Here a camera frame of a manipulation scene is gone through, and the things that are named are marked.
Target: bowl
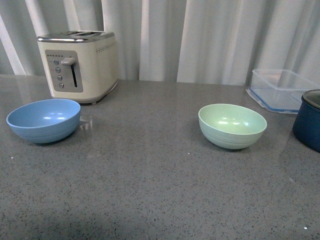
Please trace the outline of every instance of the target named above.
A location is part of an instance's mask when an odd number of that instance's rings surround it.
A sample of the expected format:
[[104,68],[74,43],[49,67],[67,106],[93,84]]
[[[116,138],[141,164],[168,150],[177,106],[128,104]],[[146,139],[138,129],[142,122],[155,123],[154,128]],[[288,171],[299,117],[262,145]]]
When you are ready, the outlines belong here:
[[204,106],[199,110],[198,117],[203,135],[225,149],[249,147],[267,128],[267,121],[259,113],[232,104]]
[[320,90],[306,91],[294,121],[294,136],[309,148],[320,153]]
[[80,105],[68,99],[48,99],[21,106],[6,122],[22,139],[45,144],[70,135],[80,121]]

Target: container lid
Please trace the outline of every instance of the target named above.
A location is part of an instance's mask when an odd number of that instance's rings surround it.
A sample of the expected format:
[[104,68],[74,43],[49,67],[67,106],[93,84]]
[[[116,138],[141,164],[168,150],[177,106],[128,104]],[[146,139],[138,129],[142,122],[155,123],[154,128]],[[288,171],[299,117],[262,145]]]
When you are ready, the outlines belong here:
[[308,104],[320,109],[320,89],[306,91],[302,97]]

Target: plastic bowl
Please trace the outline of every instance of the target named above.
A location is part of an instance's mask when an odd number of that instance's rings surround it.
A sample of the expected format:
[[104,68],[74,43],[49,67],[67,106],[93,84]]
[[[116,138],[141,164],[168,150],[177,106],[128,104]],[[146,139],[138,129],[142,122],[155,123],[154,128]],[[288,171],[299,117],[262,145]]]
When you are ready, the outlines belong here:
[[48,99],[21,106],[6,122],[22,139],[44,144],[70,135],[80,121],[80,105],[68,99]]
[[259,113],[243,106],[211,104],[198,113],[203,135],[225,149],[244,149],[254,144],[267,128]]

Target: blue bowl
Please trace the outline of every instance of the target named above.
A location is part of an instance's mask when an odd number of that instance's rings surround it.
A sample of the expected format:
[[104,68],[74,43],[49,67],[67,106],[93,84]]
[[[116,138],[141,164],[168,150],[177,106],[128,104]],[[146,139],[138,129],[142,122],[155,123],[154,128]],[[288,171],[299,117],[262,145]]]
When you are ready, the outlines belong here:
[[80,104],[68,99],[48,99],[21,106],[6,122],[22,139],[45,144],[70,135],[80,121]]

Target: toaster base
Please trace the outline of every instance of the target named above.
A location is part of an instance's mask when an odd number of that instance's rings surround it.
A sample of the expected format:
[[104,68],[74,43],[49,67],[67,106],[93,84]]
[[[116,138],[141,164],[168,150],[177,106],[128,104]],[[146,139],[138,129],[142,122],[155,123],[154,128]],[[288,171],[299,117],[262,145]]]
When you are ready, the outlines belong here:
[[108,95],[113,89],[115,89],[115,87],[118,84],[118,80],[115,81],[115,83],[109,87],[103,94],[96,96],[96,97],[92,97],[92,98],[86,98],[86,99],[79,99],[79,98],[68,98],[70,100],[76,101],[79,104],[96,104],[99,100],[101,100],[103,97],[105,97],[106,95]]

